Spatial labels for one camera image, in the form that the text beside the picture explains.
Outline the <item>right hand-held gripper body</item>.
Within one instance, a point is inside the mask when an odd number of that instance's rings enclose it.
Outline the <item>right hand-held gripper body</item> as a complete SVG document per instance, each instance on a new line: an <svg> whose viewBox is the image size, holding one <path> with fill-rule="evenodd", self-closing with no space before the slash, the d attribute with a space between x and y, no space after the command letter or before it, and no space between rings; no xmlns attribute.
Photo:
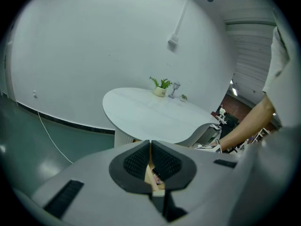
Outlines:
<svg viewBox="0 0 301 226"><path fill-rule="evenodd" d="M196 148L196 150L205 151L205 152L213 152L213 153L221 153L220 145L201 145Z"/></svg>

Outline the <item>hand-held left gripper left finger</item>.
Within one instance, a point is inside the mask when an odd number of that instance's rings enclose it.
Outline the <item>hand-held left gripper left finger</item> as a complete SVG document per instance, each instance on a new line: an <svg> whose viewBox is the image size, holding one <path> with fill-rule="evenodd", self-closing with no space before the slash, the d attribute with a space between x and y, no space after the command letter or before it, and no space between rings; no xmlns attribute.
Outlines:
<svg viewBox="0 0 301 226"><path fill-rule="evenodd" d="M32 195L50 216L71 226L162 226L145 173L149 141L85 156Z"/></svg>

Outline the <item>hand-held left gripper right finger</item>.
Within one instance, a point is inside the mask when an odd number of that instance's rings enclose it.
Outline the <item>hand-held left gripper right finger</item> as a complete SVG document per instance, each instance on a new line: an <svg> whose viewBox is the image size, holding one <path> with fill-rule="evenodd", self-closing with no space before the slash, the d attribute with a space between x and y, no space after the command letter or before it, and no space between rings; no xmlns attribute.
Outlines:
<svg viewBox="0 0 301 226"><path fill-rule="evenodd" d="M168 222L189 214L206 191L238 163L230 154L155 140L151 142L151 160L165 185L162 216Z"/></svg>

